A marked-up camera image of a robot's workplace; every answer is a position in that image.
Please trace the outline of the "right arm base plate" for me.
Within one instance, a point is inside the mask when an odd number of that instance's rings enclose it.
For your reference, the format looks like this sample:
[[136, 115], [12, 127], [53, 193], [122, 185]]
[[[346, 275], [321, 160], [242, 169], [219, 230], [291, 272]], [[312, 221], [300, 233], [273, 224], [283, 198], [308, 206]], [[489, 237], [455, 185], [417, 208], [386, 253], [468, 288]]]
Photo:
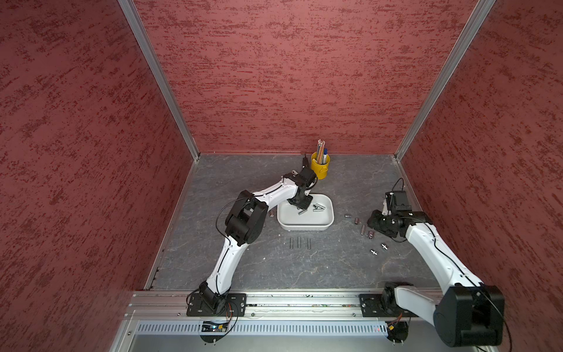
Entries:
[[362, 293], [359, 295], [359, 306], [363, 318], [384, 318], [394, 320], [402, 318], [417, 318], [417, 315], [402, 308], [385, 308], [382, 294]]

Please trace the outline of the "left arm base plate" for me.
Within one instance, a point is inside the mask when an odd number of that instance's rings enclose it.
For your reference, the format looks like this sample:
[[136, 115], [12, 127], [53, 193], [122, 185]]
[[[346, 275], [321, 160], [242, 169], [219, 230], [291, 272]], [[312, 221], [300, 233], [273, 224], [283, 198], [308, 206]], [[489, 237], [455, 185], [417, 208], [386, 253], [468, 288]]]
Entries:
[[243, 317], [246, 311], [247, 295], [229, 293], [207, 302], [201, 293], [191, 294], [186, 300], [188, 317]]

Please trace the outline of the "white plastic storage box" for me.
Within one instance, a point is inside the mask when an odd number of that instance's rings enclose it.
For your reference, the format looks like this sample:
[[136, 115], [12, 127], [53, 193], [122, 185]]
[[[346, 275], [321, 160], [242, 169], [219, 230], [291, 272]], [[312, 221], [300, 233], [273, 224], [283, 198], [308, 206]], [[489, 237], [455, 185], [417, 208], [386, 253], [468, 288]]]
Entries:
[[[289, 202], [284, 201], [277, 206], [277, 220], [282, 229], [287, 231], [324, 231], [335, 219], [334, 206], [331, 199], [324, 194], [312, 194], [313, 201], [305, 214], [298, 215], [301, 210]], [[313, 205], [326, 207], [325, 211], [314, 212]]]

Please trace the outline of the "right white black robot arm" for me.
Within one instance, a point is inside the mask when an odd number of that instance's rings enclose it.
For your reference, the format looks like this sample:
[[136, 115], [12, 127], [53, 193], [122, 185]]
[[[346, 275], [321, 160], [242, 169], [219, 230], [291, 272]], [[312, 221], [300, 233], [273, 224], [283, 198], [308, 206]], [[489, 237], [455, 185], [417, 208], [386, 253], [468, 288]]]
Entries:
[[402, 317], [410, 312], [432, 325], [449, 347], [501, 345], [503, 337], [510, 334], [501, 290], [486, 285], [461, 262], [426, 213], [374, 210], [367, 225], [392, 240], [402, 238], [410, 243], [442, 292], [441, 298], [433, 298], [408, 283], [386, 283], [380, 306], [394, 318], [388, 324], [391, 341], [398, 341], [407, 329]]

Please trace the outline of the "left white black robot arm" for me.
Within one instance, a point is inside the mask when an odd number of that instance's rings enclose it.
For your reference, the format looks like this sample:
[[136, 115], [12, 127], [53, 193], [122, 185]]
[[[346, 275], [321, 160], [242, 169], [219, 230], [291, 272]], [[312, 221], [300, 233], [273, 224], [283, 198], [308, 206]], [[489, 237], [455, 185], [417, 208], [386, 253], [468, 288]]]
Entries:
[[224, 237], [221, 254], [211, 275], [196, 290], [213, 315], [227, 309], [234, 272], [248, 246], [262, 233], [268, 212], [283, 202], [302, 211], [308, 209], [313, 200], [309, 192], [317, 179], [315, 172], [303, 168], [283, 175], [266, 189], [245, 190], [238, 195], [225, 219], [225, 231], [220, 232]]

